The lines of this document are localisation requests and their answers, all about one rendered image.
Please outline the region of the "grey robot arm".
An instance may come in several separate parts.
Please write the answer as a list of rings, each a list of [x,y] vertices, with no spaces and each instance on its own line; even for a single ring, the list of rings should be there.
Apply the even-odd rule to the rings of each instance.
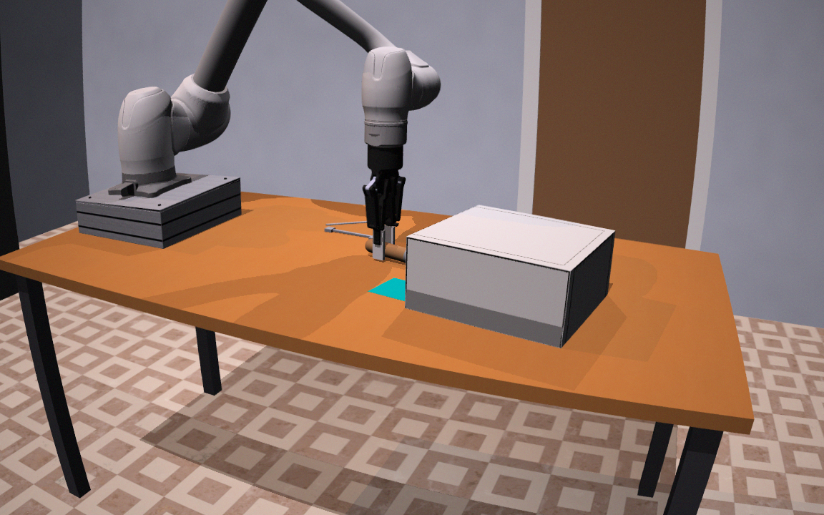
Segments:
[[[226,130],[231,119],[226,84],[266,1],[227,1],[196,72],[172,97],[151,86],[124,98],[118,119],[123,182],[108,189],[109,195],[153,198],[192,182],[176,174],[175,155],[209,144]],[[362,77],[364,143],[407,143],[408,111],[426,107],[441,90],[436,70],[411,50],[396,48],[340,0],[297,1],[368,52]]]

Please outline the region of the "teal square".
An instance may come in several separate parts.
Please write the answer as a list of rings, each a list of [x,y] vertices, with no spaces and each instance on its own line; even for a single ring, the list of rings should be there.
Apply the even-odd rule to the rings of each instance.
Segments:
[[[380,284],[375,287],[375,289],[370,289],[369,291],[378,295],[405,301],[405,286],[405,280],[401,278],[391,278],[387,283]]]

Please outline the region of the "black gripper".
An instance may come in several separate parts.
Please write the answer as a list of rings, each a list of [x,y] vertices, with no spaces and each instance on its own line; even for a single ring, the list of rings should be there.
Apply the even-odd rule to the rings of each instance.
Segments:
[[[403,144],[399,147],[368,145],[371,182],[363,186],[367,226],[373,229],[373,258],[385,260],[385,242],[395,245],[395,226],[401,220]]]

